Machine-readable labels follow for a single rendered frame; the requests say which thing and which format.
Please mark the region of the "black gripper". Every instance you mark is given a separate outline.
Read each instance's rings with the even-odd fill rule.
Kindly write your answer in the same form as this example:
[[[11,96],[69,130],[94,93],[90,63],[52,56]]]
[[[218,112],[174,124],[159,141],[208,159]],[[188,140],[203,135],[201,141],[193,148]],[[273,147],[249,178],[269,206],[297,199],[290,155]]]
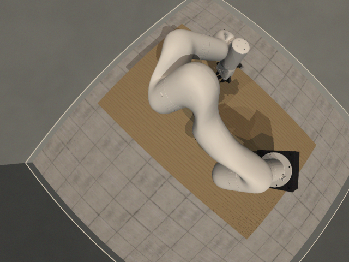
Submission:
[[[235,69],[234,70],[226,69],[222,64],[222,60],[220,62],[217,62],[216,69],[217,69],[216,75],[220,74],[222,77],[222,80],[220,82],[225,82],[225,81],[228,83],[231,82],[231,77],[232,77]]]

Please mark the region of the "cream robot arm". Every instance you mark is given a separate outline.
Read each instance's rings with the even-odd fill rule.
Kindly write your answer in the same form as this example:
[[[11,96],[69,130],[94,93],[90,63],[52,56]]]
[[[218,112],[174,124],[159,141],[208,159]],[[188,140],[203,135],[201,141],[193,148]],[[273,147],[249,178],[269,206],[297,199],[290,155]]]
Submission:
[[[290,161],[276,152],[260,157],[238,142],[219,114],[220,84],[215,72],[204,63],[191,62],[192,59],[222,60],[228,70],[242,69],[241,61],[249,50],[246,40],[235,38],[223,29],[212,37],[185,29],[170,32],[164,39],[149,82],[148,101],[160,114],[183,108],[193,112],[193,136],[218,162],[212,171],[212,179],[218,187],[263,193],[269,187],[281,187],[290,180]]]

